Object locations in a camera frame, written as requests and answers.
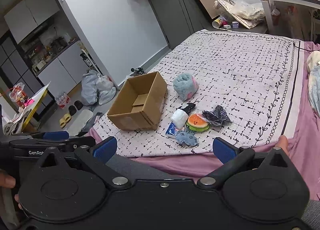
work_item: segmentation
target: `metal screw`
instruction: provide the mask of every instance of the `metal screw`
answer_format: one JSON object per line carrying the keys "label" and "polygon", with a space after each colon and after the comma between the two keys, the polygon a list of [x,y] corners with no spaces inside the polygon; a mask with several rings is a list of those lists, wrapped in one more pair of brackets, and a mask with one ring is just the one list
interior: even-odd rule
{"label": "metal screw", "polygon": [[169,186],[169,183],[166,183],[166,182],[160,183],[160,187],[168,187],[168,186]]}
{"label": "metal screw", "polygon": [[216,182],[216,180],[213,177],[203,177],[200,179],[200,182],[203,185],[210,186],[213,185]]}
{"label": "metal screw", "polygon": [[112,182],[115,185],[124,185],[128,183],[128,179],[126,177],[115,177]]}

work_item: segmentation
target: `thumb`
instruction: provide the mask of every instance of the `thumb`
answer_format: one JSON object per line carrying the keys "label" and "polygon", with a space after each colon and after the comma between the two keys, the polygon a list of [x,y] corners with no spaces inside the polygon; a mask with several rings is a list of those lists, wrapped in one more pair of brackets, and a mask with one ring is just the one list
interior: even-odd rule
{"label": "thumb", "polygon": [[283,151],[289,156],[288,150],[287,150],[287,148],[288,148],[288,139],[287,139],[286,136],[281,135],[281,136],[279,137],[279,141],[278,141],[278,143],[276,144],[276,147],[282,148]]}
{"label": "thumb", "polygon": [[15,178],[9,176],[4,171],[0,171],[0,187],[14,188],[15,185]]}

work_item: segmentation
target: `black stripe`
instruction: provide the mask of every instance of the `black stripe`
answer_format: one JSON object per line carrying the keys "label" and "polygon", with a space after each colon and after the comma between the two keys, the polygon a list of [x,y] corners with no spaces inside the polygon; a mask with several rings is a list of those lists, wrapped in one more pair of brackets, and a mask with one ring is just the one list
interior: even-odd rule
{"label": "black stripe", "polygon": [[294,81],[293,81],[293,88],[292,88],[292,94],[291,94],[291,99],[290,99],[290,105],[289,105],[288,114],[287,114],[287,117],[285,119],[281,135],[284,134],[284,130],[285,130],[285,127],[287,126],[287,122],[288,122],[289,115],[290,115],[290,110],[291,110],[291,106],[292,106],[292,99],[293,99],[293,94],[294,94],[294,88],[295,88],[295,85],[296,85],[296,79],[297,79],[297,74],[298,74],[299,58],[300,58],[300,41],[299,41],[299,49],[298,49],[297,70],[296,70],[296,75],[295,75]]}

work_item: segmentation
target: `finger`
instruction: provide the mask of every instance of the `finger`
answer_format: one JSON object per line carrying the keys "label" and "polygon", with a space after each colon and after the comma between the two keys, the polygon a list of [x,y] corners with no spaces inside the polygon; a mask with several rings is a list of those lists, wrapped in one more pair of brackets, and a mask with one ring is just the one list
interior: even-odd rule
{"label": "finger", "polygon": [[283,149],[283,151],[289,156],[289,153],[288,153],[288,139],[286,136],[284,135],[281,135],[279,137],[279,141],[278,143],[276,144],[276,147],[280,147]]}
{"label": "finger", "polygon": [[16,200],[18,203],[20,202],[20,201],[19,201],[19,194],[15,194],[15,195],[14,195],[14,200]]}
{"label": "finger", "polygon": [[16,180],[4,172],[0,172],[0,187],[14,188],[16,185]]}

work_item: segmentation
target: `desk leg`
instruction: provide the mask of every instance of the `desk leg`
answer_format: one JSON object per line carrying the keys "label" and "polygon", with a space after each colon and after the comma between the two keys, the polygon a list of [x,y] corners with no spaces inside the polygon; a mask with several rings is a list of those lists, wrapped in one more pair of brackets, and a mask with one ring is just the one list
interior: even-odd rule
{"label": "desk leg", "polygon": [[275,27],[273,26],[272,15],[271,15],[271,7],[268,0],[261,1],[264,13],[266,15],[267,25],[269,29],[269,34],[275,34]]}

